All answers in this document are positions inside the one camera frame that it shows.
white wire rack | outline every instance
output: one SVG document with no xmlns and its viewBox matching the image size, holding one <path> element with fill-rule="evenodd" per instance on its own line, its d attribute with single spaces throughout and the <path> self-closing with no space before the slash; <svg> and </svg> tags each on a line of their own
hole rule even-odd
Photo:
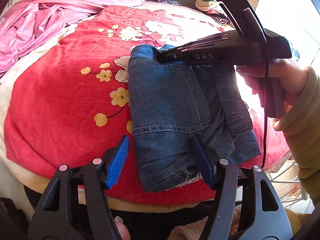
<svg viewBox="0 0 320 240">
<path fill-rule="evenodd" d="M 288 208 L 301 200 L 309 199 L 309 195 L 302 188 L 298 179 L 298 164 L 294 159 L 288 160 L 278 172 L 268 172 L 267 176 L 284 207 Z"/>
</svg>

bed sheet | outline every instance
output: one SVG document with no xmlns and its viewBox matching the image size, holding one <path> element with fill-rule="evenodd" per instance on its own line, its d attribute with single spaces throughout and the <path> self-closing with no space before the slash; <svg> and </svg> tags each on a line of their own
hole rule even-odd
<svg viewBox="0 0 320 240">
<path fill-rule="evenodd" d="M 0 97 L 5 99 L 1 123 L 6 116 L 5 133 L 2 126 L 0 129 L 2 160 L 23 184 L 43 192 L 47 178 L 59 165 L 84 165 L 113 147 L 123 134 L 133 142 L 126 86 L 130 49 L 141 43 L 181 45 L 219 32 L 214 26 L 210 17 L 189 8 L 146 2 L 138 8 L 110 6 L 91 21 L 65 28 L 20 59 L 1 79 Z M 243 88 L 247 89 L 240 84 L 240 91 Z M 247 101 L 252 105 L 254 131 L 261 142 L 263 111 L 253 96 Z M 271 120 L 267 145 L 266 168 L 289 150 L 283 134 L 272 129 Z M 257 156 L 246 166 L 261 160 L 261 155 Z M 180 203 L 213 197 L 211 190 L 204 189 L 202 199 L 198 198 L 197 192 L 205 187 L 200 178 L 167 191 L 161 199 L 143 192 L 132 150 L 124 171 L 128 173 L 122 173 L 108 192 L 111 207 L 119 199 L 177 204 L 176 196 L 186 188 L 188 196 L 178 200 Z"/>
</svg>

black cable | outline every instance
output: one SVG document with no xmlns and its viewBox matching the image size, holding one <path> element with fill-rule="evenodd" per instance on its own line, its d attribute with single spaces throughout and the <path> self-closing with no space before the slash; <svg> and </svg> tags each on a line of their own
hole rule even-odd
<svg viewBox="0 0 320 240">
<path fill-rule="evenodd" d="M 270 60 L 268 56 L 268 52 L 266 52 L 266 67 L 265 67 L 265 74 L 264 74 L 264 130 L 263 130 L 263 159 L 262 159 L 262 165 L 261 168 L 263 169 L 264 164 L 266 162 L 266 156 L 267 156 L 267 130 L 268 130 L 268 116 L 266 114 L 267 109 L 267 91 L 268 91 L 268 80 L 269 80 L 269 65 Z"/>
</svg>

metal pin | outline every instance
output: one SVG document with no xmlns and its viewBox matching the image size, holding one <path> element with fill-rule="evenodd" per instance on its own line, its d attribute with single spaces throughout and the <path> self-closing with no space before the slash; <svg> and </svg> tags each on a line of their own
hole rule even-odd
<svg viewBox="0 0 320 240">
<path fill-rule="evenodd" d="M 229 164 L 229 161 L 225 158 L 222 158 L 219 160 L 219 162 L 222 164 L 222 165 L 228 165 Z"/>
<path fill-rule="evenodd" d="M 254 165 L 254 166 L 253 166 L 253 169 L 254 169 L 256 172 L 262 171 L 261 167 L 258 166 L 258 165 Z"/>
<path fill-rule="evenodd" d="M 95 165 L 99 165 L 100 163 L 102 163 L 102 159 L 100 158 L 95 158 L 93 161 L 92 161 L 93 164 Z"/>
<path fill-rule="evenodd" d="M 61 165 L 61 166 L 59 167 L 59 170 L 60 170 L 60 171 L 65 171 L 67 168 L 68 168 L 68 166 L 65 165 L 65 164 L 63 164 L 63 165 Z"/>
</svg>

pink velvet fabric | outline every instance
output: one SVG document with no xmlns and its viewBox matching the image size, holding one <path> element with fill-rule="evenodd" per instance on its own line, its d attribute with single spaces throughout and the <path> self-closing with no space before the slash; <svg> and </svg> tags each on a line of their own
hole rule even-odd
<svg viewBox="0 0 320 240">
<path fill-rule="evenodd" d="M 0 19 L 0 75 L 65 26 L 108 5 L 140 6 L 144 0 L 21 0 Z"/>
</svg>

